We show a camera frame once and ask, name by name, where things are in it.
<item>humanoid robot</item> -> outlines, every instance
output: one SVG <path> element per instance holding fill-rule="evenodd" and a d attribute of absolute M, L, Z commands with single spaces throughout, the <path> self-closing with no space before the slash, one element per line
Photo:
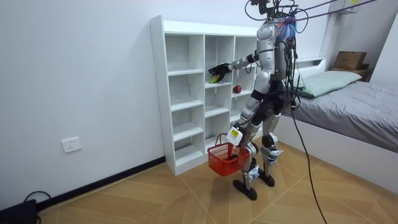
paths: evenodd
<path fill-rule="evenodd" d="M 268 11 L 267 20 L 257 31 L 257 50 L 255 52 L 235 62 L 223 63 L 209 69 L 210 74 L 222 77 L 225 73 L 244 68 L 254 62 L 258 62 L 260 66 L 257 69 L 254 90 L 246 102 L 240 120 L 234 124 L 234 127 L 243 133 L 239 145 L 246 148 L 250 156 L 242 169 L 243 182 L 234 180 L 233 185 L 251 200 L 257 199 L 257 193 L 252 188 L 252 181 L 256 178 L 259 177 L 270 187 L 275 186 L 271 170 L 282 151 L 277 149 L 278 138 L 273 132 L 281 111 L 292 102 L 284 88 L 284 80 L 291 73 L 288 63 L 291 64 L 292 55 L 296 55 L 294 52 L 295 39 L 279 39 L 279 26 L 275 22 L 270 22 L 276 19 L 271 18 L 271 15 L 278 17 Z M 262 122 L 262 147 L 259 149 L 252 139 Z M 258 169 L 255 158 L 259 151 L 261 151 L 264 161 L 263 169 Z"/>

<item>light green pillow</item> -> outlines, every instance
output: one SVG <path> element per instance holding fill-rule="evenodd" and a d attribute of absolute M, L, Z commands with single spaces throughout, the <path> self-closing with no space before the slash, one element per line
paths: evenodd
<path fill-rule="evenodd" d="M 304 78 L 305 89 L 299 90 L 298 95 L 315 98 L 331 91 L 340 90 L 346 85 L 358 81 L 362 77 L 353 72 L 328 71 Z"/>

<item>robot knee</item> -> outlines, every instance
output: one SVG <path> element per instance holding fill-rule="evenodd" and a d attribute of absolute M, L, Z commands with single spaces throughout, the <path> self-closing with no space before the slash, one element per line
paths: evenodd
<path fill-rule="evenodd" d="M 272 138 L 271 135 L 267 134 L 266 136 L 263 136 L 261 139 L 262 145 L 266 148 L 271 148 L 274 145 L 274 139 Z"/>

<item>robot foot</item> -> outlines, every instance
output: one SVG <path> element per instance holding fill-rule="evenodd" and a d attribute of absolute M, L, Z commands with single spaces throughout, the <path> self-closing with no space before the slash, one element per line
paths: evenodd
<path fill-rule="evenodd" d="M 257 192 L 253 188 L 248 190 L 244 182 L 241 182 L 240 180 L 234 180 L 233 185 L 236 190 L 246 195 L 250 200 L 257 200 Z"/>
<path fill-rule="evenodd" d="M 264 181 L 268 185 L 268 187 L 275 186 L 275 180 L 271 175 L 266 176 L 265 172 L 262 169 L 259 169 L 259 175 L 259 178 Z"/>

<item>white cubby shelf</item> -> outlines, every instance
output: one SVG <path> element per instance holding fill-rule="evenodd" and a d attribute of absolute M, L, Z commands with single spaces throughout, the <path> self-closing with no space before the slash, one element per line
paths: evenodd
<path fill-rule="evenodd" d="M 150 20 L 166 163 L 179 175 L 208 160 L 207 149 L 240 118 L 257 65 L 209 83 L 207 72 L 256 48 L 253 27 Z M 241 93 L 233 93 L 236 85 Z"/>

